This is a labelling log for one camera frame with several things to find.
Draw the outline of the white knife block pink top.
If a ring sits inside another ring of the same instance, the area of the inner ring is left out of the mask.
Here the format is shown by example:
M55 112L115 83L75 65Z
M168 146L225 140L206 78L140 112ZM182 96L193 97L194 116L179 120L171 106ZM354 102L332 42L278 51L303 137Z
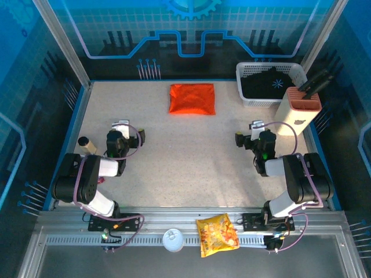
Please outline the white knife block pink top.
M289 124L297 135L301 134L322 110L318 93L308 100L303 99L305 95L306 93L298 91L297 87L287 88L274 117L275 122Z

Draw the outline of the white plastic basket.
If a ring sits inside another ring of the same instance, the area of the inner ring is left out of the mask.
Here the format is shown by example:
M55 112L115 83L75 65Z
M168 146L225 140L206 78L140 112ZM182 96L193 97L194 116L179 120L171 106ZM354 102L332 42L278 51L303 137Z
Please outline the white plastic basket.
M301 86L307 81L307 76L299 64L296 63L268 63L268 62L241 62L236 66L236 80L239 96L244 107L263 107L270 108L279 105L282 99L260 99L244 98L242 94L241 78L255 73L260 73L271 67L276 67L278 71L288 74L295 86Z

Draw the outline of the black base plate left arm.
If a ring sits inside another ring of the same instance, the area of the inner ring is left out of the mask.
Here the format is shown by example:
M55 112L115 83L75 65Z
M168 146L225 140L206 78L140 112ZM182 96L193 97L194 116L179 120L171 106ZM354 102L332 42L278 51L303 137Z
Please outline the black base plate left arm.
M88 231L103 232L105 229L108 229L110 232L135 232L138 230L140 223L140 217L127 221L109 221L91 215L88 222Z

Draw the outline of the aluminium frame post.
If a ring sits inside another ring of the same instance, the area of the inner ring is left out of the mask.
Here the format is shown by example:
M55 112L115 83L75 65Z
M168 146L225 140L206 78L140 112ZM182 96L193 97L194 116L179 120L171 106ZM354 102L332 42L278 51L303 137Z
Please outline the aluminium frame post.
M349 0L333 0L333 3L321 25L318 34L314 41L310 44L308 51L301 61L301 66L305 73L308 73L319 52L323 48L325 42L328 40L332 30L338 22L342 12L344 11Z
M48 0L32 0L35 7L39 11L49 31L52 33L59 48L65 55L69 65L76 74L78 80L84 89L88 90L91 86L90 79L74 50L66 32L60 24L55 12L53 11Z

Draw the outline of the black handled knife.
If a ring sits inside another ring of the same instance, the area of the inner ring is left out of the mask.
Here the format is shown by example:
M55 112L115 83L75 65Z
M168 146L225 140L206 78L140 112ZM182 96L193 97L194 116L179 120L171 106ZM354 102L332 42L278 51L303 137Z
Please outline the black handled knife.
M321 81L325 80L330 75L327 69L322 69L312 77L310 77L304 84L302 84L298 91L304 92L313 87L314 85L318 85Z
M333 80L334 76L329 75L324 78L322 78L320 81L318 81L315 85L311 86L305 93L305 96L302 98L303 100L309 100L313 95L316 93L319 93L321 90L323 90L325 87L327 87Z

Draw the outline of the orange t-shirt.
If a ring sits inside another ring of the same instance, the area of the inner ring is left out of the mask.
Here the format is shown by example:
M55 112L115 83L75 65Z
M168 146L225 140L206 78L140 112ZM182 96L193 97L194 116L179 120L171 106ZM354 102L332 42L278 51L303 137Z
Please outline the orange t-shirt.
M216 114L214 84L172 84L169 96L170 114Z

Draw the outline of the aluminium frame rail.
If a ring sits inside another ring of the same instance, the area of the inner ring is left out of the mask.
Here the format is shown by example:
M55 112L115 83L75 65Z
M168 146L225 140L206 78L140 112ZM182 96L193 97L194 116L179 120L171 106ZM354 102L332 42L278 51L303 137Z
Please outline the aluminium frame rail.
M48 246L54 235L100 235L88 231L88 216L75 207L43 211L37 218L17 278L237 277L237 278L368 278L342 211L307 210L294 218L295 231L278 251L239 247L202 258L196 220L227 213L241 235L242 207L132 207L144 215L139 233L115 232L130 238L121 246ZM176 253L164 246L128 246L137 235L164 235L178 229L184 237Z

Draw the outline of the yellow snack bag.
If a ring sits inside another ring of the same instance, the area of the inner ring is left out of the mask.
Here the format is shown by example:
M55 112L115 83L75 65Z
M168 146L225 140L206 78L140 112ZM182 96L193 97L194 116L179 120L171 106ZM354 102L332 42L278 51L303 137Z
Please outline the yellow snack bag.
M239 249L237 230L227 213L204 220L196 220L201 240L201 257L205 258L221 251Z

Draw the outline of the black base plate right arm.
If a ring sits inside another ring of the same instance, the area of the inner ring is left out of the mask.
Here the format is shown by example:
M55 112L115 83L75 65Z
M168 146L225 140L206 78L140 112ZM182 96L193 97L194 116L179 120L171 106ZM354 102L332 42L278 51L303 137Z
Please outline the black base plate right arm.
M292 217L273 217L267 213L244 213L242 225L245 232L295 231Z

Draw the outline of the white round cup lid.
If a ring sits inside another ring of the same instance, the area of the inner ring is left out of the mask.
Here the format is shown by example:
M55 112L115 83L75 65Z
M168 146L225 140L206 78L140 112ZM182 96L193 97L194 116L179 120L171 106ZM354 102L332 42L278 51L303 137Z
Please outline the white round cup lid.
M183 234L178 229L169 229L163 235L162 244L172 253L179 252L184 246Z

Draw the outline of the brown bottle black cap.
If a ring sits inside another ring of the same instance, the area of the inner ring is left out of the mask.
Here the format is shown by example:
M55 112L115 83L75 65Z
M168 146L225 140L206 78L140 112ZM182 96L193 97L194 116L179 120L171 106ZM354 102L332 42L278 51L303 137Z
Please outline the brown bottle black cap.
M78 145L86 155L94 155L97 152L95 145L85 136L78 139Z

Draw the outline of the black t-shirt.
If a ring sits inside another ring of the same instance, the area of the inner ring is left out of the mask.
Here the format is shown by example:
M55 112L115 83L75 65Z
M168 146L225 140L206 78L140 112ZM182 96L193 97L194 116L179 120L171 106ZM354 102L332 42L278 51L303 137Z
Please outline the black t-shirt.
M271 67L260 73L242 77L242 94L244 98L282 99L287 88L294 83L288 74Z

